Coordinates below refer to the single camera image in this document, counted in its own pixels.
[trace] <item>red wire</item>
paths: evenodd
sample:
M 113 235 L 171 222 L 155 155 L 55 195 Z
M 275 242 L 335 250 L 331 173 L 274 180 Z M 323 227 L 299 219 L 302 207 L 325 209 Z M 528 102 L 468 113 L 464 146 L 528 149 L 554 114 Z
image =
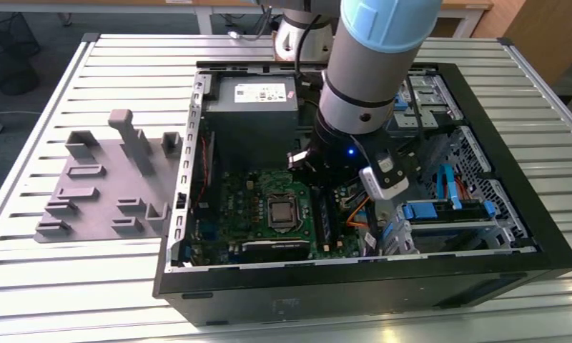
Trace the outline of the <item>red wire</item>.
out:
M 205 192 L 205 186 L 207 185 L 207 161 L 205 159 L 205 138 L 201 137 L 201 145 L 202 145 L 202 186 L 201 192 L 198 193 L 197 201 L 194 203 L 193 209 L 197 208 L 198 202 L 201 201 L 202 193 Z

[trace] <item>aluminum table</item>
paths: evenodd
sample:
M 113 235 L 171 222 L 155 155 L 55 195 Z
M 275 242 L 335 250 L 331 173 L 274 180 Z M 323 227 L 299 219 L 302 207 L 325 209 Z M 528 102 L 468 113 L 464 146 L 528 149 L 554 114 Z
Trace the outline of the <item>aluminum table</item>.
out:
M 269 37 L 101 35 L 79 44 L 0 191 L 0 342 L 572 342 L 572 272 L 469 309 L 194 328 L 150 295 L 158 239 L 34 242 L 69 132 L 118 138 L 114 108 L 133 110 L 147 138 L 183 132 L 195 61 L 271 59 Z M 429 39 L 417 61 L 458 64 L 572 246 L 570 112 L 494 40 Z

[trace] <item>trash can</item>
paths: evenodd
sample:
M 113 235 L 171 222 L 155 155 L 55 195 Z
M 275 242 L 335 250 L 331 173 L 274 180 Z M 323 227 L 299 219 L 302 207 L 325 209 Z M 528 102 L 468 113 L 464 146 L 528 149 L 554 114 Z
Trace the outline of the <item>trash can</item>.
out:
M 0 91 L 6 95 L 23 94 L 38 85 L 27 59 L 8 33 L 0 32 Z
M 0 32 L 10 34 L 23 57 L 30 57 L 39 52 L 38 41 L 19 12 L 0 12 Z M 10 47 L 10 43 L 10 39 L 3 44 L 0 41 L 4 49 Z

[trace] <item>desk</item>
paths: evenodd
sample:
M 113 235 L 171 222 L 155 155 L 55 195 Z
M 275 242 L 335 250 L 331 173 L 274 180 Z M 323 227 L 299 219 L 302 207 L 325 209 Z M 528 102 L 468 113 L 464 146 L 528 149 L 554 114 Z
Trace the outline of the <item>desk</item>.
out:
M 0 11 L 55 13 L 189 13 L 197 16 L 199 34 L 211 34 L 211 14 L 261 14 L 257 6 L 233 6 L 238 0 L 0 0 Z M 439 18 L 457 18 L 453 37 L 473 33 L 489 0 L 442 0 Z
M 147 138 L 183 133 L 197 59 L 271 61 L 271 40 L 102 35 L 79 44 L 0 191 L 0 342 L 572 342 L 572 272 L 469 309 L 194 328 L 150 295 L 158 239 L 34 242 L 69 132 L 115 139 L 109 111 L 129 108 Z M 572 114 L 492 39 L 427 39 L 417 61 L 458 64 L 572 246 Z

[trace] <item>motherboard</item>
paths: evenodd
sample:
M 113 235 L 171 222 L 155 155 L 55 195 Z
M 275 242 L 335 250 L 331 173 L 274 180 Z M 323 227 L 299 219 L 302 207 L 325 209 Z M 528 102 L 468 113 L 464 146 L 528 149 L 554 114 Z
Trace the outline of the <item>motherboard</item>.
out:
M 198 223 L 198 241 L 191 246 L 203 258 L 197 261 L 201 265 L 261 262 L 267 252 L 298 260 L 358 257 L 355 230 L 343 230 L 335 245 L 319 243 L 310 189 L 293 181 L 287 171 L 225 172 L 221 181 L 218 221 Z M 345 209 L 339 205 L 351 191 L 351 187 L 333 190 L 335 209 Z M 339 226 L 345 226 L 346 215 L 337 213 Z

